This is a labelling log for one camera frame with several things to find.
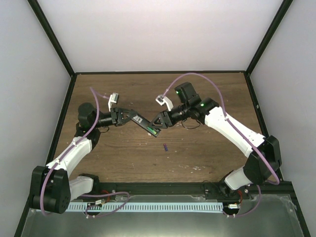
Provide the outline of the green battery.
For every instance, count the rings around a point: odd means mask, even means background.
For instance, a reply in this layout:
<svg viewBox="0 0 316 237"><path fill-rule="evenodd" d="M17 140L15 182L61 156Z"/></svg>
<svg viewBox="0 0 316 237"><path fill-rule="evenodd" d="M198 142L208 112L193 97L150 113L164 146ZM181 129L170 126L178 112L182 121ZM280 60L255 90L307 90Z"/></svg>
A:
<svg viewBox="0 0 316 237"><path fill-rule="evenodd" d="M147 129L154 135L158 134L158 132L150 127L147 127Z"/></svg>

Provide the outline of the black remote control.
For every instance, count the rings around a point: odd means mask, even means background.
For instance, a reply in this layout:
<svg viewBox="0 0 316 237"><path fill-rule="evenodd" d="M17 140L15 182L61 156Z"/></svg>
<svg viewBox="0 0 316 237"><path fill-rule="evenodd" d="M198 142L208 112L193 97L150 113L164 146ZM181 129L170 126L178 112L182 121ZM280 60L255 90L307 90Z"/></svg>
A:
<svg viewBox="0 0 316 237"><path fill-rule="evenodd" d="M137 114L135 117L132 118L132 121L134 123L136 123L138 126L140 126L142 129L144 129L145 131L147 131L150 135L154 136L154 137L158 137L159 133L160 133L160 129L154 129L158 132L158 134L154 135L152 134L147 127L149 127L149 121L144 118L143 116L141 116L140 114Z"/></svg>

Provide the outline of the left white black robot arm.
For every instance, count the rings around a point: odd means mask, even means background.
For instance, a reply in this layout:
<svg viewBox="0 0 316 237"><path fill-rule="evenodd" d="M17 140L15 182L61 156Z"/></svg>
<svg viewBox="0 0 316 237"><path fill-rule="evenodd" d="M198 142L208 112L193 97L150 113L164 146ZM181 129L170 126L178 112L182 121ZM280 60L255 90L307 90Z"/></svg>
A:
<svg viewBox="0 0 316 237"><path fill-rule="evenodd" d="M82 103L78 108L76 133L69 146L46 166L34 168L29 192L29 207L46 215L49 212L62 214L70 202L79 197L96 199L101 187L96 175L81 174L74 180L69 177L80 161L97 145L100 128L123 126L136 116L136 111L111 108L102 113L99 107Z"/></svg>

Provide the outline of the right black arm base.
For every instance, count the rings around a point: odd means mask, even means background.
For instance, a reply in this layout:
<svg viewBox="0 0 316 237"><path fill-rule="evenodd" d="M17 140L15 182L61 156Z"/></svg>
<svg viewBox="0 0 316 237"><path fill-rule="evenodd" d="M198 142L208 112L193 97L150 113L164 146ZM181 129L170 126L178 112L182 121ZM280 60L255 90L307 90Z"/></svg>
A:
<svg viewBox="0 0 316 237"><path fill-rule="evenodd" d="M220 182L204 182L205 193L216 198L234 199L244 198L241 190L232 190L226 184Z"/></svg>

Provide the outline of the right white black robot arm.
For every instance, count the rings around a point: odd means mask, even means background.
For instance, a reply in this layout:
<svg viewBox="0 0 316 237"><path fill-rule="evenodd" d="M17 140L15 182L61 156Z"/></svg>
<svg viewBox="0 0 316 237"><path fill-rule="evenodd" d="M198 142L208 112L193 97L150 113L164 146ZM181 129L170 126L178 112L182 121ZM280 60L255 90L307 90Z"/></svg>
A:
<svg viewBox="0 0 316 237"><path fill-rule="evenodd" d="M161 106L166 105L167 109L157 114L149 123L150 129L167 129L191 118L222 134L247 157L244 166L231 171L219 182L218 189L223 198L232 198L243 186L261 185L271 176L275 178L273 184L280 183L276 174L281 166L277 138L272 135L265 137L247 128L227 114L224 106L213 99L201 99L189 82L177 86L175 92L181 101L181 105L177 107L164 95L156 97L156 101Z"/></svg>

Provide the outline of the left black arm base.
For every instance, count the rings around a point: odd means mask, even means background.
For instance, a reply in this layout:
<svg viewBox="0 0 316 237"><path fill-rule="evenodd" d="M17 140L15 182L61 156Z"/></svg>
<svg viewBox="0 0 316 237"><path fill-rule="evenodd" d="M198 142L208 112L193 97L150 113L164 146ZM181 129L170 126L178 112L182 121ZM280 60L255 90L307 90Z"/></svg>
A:
<svg viewBox="0 0 316 237"><path fill-rule="evenodd" d="M79 197L80 198L107 198L107 199L110 199L111 194L113 194L113 192L109 192L108 190L103 189L103 186L101 185L101 183L98 180L96 180L93 182L92 191L90 191L86 194L82 194Z"/></svg>

